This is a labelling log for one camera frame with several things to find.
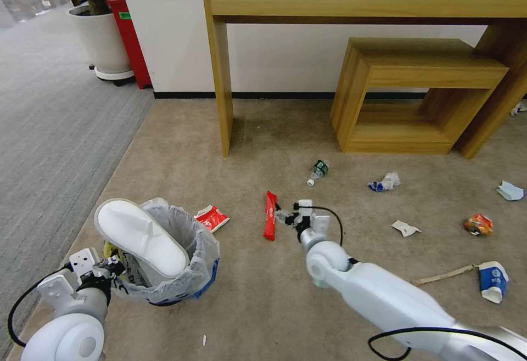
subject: red trash bin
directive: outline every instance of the red trash bin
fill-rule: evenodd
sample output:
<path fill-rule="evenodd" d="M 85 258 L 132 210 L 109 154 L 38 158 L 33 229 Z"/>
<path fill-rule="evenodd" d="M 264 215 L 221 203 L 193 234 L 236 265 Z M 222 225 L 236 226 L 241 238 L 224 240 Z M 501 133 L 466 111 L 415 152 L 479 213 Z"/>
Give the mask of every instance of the red trash bin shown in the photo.
<path fill-rule="evenodd" d="M 136 30 L 133 28 L 132 18 L 130 17 L 126 0 L 106 0 L 106 2 L 114 13 L 115 21 L 121 33 L 126 52 L 128 53 L 137 85 L 140 89 L 143 89 L 147 85 L 152 85 L 147 64 L 144 61 L 143 52 L 137 39 Z"/>

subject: white plant pot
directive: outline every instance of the white plant pot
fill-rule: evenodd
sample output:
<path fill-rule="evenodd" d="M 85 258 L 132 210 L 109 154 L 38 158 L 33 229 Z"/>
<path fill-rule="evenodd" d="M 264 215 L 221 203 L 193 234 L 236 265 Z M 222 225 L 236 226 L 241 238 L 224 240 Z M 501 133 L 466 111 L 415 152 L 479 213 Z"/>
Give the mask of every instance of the white plant pot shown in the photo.
<path fill-rule="evenodd" d="M 68 14 L 79 31 L 90 61 L 96 67 L 97 76 L 106 80 L 133 76 L 114 15 L 79 15 L 87 10 L 89 6 L 82 4 L 73 7 Z"/>

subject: black cable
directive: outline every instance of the black cable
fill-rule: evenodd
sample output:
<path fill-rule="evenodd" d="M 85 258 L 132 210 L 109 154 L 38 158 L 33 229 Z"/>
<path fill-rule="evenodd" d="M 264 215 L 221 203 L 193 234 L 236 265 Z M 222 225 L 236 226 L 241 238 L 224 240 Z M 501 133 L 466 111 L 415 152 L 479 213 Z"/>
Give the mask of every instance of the black cable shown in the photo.
<path fill-rule="evenodd" d="M 331 209 L 328 209 L 327 207 L 320 207 L 320 206 L 300 206 L 300 207 L 317 208 L 317 209 L 320 209 L 320 210 L 326 210 L 326 211 L 330 212 L 331 214 L 333 214 L 337 218 L 337 221 L 339 222 L 339 225 L 340 225 L 340 245 L 342 246 L 342 240 L 343 240 L 343 237 L 344 237 L 344 231 L 342 229 L 342 222 L 340 221 L 340 218 L 339 218 L 337 213 L 335 213 Z"/>
<path fill-rule="evenodd" d="M 512 351 L 513 353 L 516 353 L 517 355 L 522 357 L 524 360 L 527 360 L 527 356 L 525 354 L 523 354 L 521 351 L 515 349 L 514 347 L 512 347 L 508 343 L 505 343 L 505 342 L 503 342 L 503 341 L 501 341 L 499 339 L 496 339 L 493 336 L 490 336 L 490 335 L 487 335 L 487 334 L 482 334 L 481 332 L 477 332 L 477 331 L 462 330 L 462 329 L 455 329 L 455 328 L 413 327 L 413 328 L 402 328 L 402 329 L 398 329 L 398 330 L 387 331 L 387 332 L 383 332 L 381 334 L 372 336 L 370 339 L 368 339 L 368 346 L 372 350 L 372 352 L 374 352 L 377 356 L 381 357 L 383 360 L 386 360 L 386 361 L 401 361 L 401 360 L 405 359 L 406 357 L 408 357 L 408 355 L 410 354 L 410 351 L 412 350 L 411 347 L 407 347 L 405 353 L 402 356 L 390 358 L 390 357 L 387 357 L 387 356 L 381 354 L 376 349 L 374 349 L 373 346 L 372 346 L 372 343 L 374 341 L 376 341 L 378 339 L 382 339 L 384 337 L 398 335 L 398 334 L 408 334 L 410 332 L 447 332 L 449 334 L 462 334 L 462 335 L 476 336 L 476 337 L 479 337 L 479 338 L 486 339 L 486 340 L 489 340 L 491 342 L 497 343 L 498 345 L 501 345 L 501 346 L 505 347 L 506 349 Z"/>
<path fill-rule="evenodd" d="M 9 336 L 11 337 L 11 339 L 13 340 L 13 342 L 15 342 L 17 345 L 19 346 L 22 346 L 22 347 L 26 347 L 26 343 L 22 342 L 18 336 L 16 335 L 15 333 L 15 330 L 13 328 L 13 316 L 15 314 L 15 311 L 16 311 L 16 308 L 18 308 L 18 305 L 24 300 L 24 298 L 31 292 L 33 291 L 45 278 L 47 277 L 50 277 L 52 274 L 55 274 L 55 273 L 58 273 L 60 272 L 61 270 L 63 269 L 69 269 L 71 270 L 71 264 L 70 263 L 67 263 L 66 265 L 64 265 L 62 268 L 56 270 L 55 272 L 51 272 L 50 274 L 48 274 L 47 276 L 44 276 L 42 279 L 40 279 L 39 281 L 37 281 L 35 284 L 33 284 L 31 287 L 29 287 L 25 293 L 23 293 L 20 298 L 18 298 L 16 300 L 16 302 L 13 304 L 13 307 L 11 308 L 11 311 L 9 312 L 9 315 L 7 316 L 7 330 L 9 331 Z"/>

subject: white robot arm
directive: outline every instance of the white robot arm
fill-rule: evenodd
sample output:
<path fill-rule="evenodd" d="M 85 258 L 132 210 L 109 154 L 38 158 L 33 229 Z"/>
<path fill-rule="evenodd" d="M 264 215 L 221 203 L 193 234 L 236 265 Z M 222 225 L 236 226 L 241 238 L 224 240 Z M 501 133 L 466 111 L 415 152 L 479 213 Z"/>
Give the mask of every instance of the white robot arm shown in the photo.
<path fill-rule="evenodd" d="M 350 258 L 327 240 L 329 216 L 313 212 L 311 200 L 300 200 L 294 213 L 279 211 L 277 218 L 292 225 L 306 256 L 307 271 L 320 287 L 332 287 L 358 314 L 384 334 L 411 348 L 427 350 L 451 361 L 527 360 L 527 340 L 505 328 L 473 329 L 455 320 L 429 294 L 387 270 Z"/>
<path fill-rule="evenodd" d="M 99 259 L 93 248 L 72 254 L 69 260 L 67 267 L 36 286 L 42 298 L 53 306 L 54 319 L 40 328 L 27 344 L 14 338 L 17 344 L 25 346 L 21 361 L 105 359 L 103 324 L 110 302 L 111 280 L 124 271 L 124 266 L 116 257 Z M 12 317 L 17 305 L 18 302 L 8 323 L 12 337 Z"/>

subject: wooden stick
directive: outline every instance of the wooden stick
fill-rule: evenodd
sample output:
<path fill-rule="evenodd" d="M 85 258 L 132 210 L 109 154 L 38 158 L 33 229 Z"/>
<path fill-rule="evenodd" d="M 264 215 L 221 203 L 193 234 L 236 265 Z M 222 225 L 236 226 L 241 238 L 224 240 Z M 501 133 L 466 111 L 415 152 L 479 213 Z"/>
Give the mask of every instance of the wooden stick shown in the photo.
<path fill-rule="evenodd" d="M 443 274 L 440 274 L 440 275 L 430 276 L 430 277 L 427 277 L 427 278 L 424 278 L 424 279 L 419 279 L 419 280 L 412 280 L 412 284 L 414 286 L 421 286 L 421 285 L 426 284 L 426 283 L 432 283 L 433 281 L 443 280 L 443 279 L 446 279 L 446 278 L 449 278 L 449 277 L 460 275 L 460 274 L 465 273 L 465 272 L 470 272 L 471 270 L 474 270 L 477 267 L 478 267 L 478 265 L 476 265 L 476 264 L 470 264 L 470 265 L 464 266 L 462 268 L 454 269 L 454 270 L 452 270 L 450 272 L 443 273 Z"/>

